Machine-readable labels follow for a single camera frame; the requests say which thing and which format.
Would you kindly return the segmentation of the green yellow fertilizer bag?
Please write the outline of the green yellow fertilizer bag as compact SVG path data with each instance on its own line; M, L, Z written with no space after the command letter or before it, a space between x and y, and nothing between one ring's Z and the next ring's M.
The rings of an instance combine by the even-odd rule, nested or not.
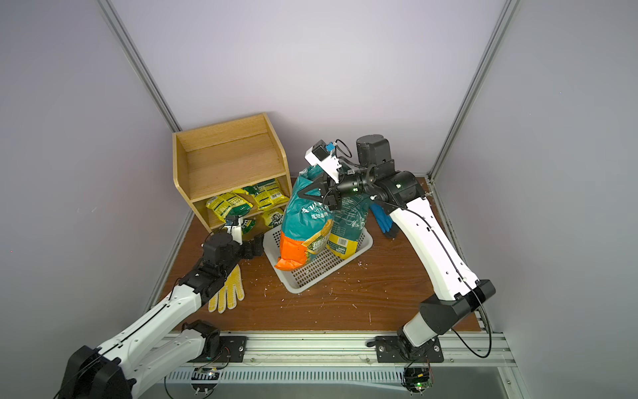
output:
M333 226L327 247L339 259L348 259L357 252L370 203L367 195L344 197L342 207L333 212Z

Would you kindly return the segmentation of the green orange fertilizer bag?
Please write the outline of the green orange fertilizer bag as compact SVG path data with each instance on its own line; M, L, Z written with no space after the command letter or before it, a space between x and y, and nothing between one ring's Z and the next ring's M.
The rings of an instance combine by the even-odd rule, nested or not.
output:
M303 199L302 189L323 175L320 166L309 166L301 171L292 197L284 212L280 236L280 257L275 265L282 271L300 269L322 252L333 226L332 211L321 201Z

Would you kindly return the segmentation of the yellow packet shelf back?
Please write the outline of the yellow packet shelf back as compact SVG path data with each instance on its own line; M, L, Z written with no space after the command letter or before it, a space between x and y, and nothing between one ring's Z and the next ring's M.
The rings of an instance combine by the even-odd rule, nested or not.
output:
M264 192L264 191L270 191L270 190L278 190L280 188L278 182L276 179L270 179L267 181L261 181L259 183L256 183L254 185L250 185L250 186L245 186L243 188L243 191L251 196L257 196L258 194Z

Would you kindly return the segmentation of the white plastic basket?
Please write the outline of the white plastic basket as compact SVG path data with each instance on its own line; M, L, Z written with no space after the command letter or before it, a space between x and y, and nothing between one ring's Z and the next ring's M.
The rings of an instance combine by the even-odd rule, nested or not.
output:
M282 226L277 226L264 234L264 253L288 292L300 294L330 274L337 272L372 247L373 239L367 230L363 229L356 242L355 252L346 259L340 258L330 251L328 245L332 225L333 222L330 219L327 226L313 236L314 239L316 237L322 238L322 242L326 244L325 248L321 252L312 252L310 260L304 266L291 271L277 268L277 262L281 256Z

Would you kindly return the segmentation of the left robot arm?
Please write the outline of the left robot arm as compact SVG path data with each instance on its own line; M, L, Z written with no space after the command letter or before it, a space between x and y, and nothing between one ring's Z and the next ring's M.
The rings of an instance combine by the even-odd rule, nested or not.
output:
M228 362L231 352L222 344L219 329L202 320L184 324L166 344L161 340L206 305L241 260L263 253L262 235L242 243L229 233L211 235L193 269L156 306L98 347L83 346L71 355L55 396L138 398L186 362Z

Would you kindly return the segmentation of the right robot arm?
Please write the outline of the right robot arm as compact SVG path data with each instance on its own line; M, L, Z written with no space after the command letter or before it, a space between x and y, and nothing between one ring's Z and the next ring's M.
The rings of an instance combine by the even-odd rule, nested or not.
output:
M302 189L300 197L340 209L343 199L366 195L388 213L419 256L434 293L420 304L415 317L397 333L405 358L453 329L469 314L483 308L496 289L479 279L456 252L435 219L426 193L409 171L397 171L390 143L382 135L357 139L358 161L337 154L337 145L319 141L305 154L322 174Z

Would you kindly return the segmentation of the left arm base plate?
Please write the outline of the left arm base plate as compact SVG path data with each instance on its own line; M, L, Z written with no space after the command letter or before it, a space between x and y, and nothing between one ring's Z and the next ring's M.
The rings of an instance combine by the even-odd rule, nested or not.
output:
M193 362L241 363L247 349L246 336L217 336L206 341L203 352Z

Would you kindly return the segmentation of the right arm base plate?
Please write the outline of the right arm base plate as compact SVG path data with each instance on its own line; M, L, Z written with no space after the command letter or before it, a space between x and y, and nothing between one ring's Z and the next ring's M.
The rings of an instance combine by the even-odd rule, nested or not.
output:
M443 350L437 336L419 347L413 346L406 337L397 335L376 336L367 342L367 347L375 349L377 362L433 362L444 361Z

